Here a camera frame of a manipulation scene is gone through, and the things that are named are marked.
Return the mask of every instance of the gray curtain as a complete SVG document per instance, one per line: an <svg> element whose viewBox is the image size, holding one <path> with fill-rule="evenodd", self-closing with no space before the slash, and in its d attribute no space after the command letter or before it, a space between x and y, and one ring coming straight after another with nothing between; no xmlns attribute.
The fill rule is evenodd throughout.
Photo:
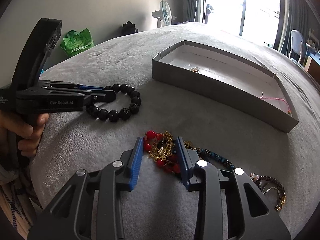
<svg viewBox="0 0 320 240"><path fill-rule="evenodd" d="M289 56L291 50L291 31L297 30L305 41L308 38L308 4L306 0L289 0L288 26L285 33L284 44L281 53Z"/></svg>
<svg viewBox="0 0 320 240"><path fill-rule="evenodd" d="M194 22L196 19L196 8L198 0L188 0L186 21Z"/></svg>

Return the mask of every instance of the green bag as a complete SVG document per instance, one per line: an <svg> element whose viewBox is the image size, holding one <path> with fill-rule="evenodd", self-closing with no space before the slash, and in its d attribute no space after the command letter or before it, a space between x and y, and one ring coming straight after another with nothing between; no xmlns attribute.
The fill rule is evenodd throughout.
<svg viewBox="0 0 320 240"><path fill-rule="evenodd" d="M88 29L84 29L80 33L73 30L69 31L60 44L60 47L68 57L77 55L80 52L92 48L93 46L93 39Z"/></svg>

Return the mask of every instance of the gray blanket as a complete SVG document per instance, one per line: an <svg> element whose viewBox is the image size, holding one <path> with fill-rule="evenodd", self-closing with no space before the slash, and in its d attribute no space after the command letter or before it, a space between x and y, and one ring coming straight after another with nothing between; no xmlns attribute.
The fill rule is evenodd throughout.
<svg viewBox="0 0 320 240"><path fill-rule="evenodd" d="M275 73L288 91L300 123L289 133L209 98L151 78L151 60L163 49L190 40L224 49ZM228 158L247 174L277 178L287 202L280 217L292 237L320 200L320 96L314 80L277 51L239 36L188 23L106 41L45 71L41 79L106 86L133 85L141 93L139 114L117 123L93 120L85 111L52 114L31 176L45 207L72 174L102 169L132 149L148 130L171 132ZM119 94L107 110L129 105ZM135 190L122 194L127 239L193 239L198 193L189 193L146 155Z"/></svg>

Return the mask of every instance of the cardboard box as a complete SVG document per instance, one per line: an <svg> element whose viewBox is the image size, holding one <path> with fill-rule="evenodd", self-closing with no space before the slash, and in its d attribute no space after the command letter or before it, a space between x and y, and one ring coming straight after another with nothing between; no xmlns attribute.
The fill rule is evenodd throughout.
<svg viewBox="0 0 320 240"><path fill-rule="evenodd" d="M299 122L275 74L221 49L181 41L153 58L152 78L236 108L286 133ZM260 99L262 93L285 101Z"/></svg>

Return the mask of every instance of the silver screw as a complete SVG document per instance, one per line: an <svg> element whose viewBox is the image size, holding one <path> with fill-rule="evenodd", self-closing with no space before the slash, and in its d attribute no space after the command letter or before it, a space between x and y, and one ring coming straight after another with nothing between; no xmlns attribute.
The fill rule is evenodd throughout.
<svg viewBox="0 0 320 240"><path fill-rule="evenodd" d="M244 174L244 171L241 168L235 168L234 171L235 171L235 174L237 174L237 175L243 175Z"/></svg>
<svg viewBox="0 0 320 240"><path fill-rule="evenodd" d="M116 167L116 168L119 168L122 166L122 162L121 161L115 161L112 166Z"/></svg>
<svg viewBox="0 0 320 240"><path fill-rule="evenodd" d="M76 174L81 177L85 174L85 170L84 169L80 169L80 170L77 170Z"/></svg>
<svg viewBox="0 0 320 240"><path fill-rule="evenodd" d="M208 165L208 163L204 160L199 160L199 161L197 161L197 165L200 167L205 167Z"/></svg>

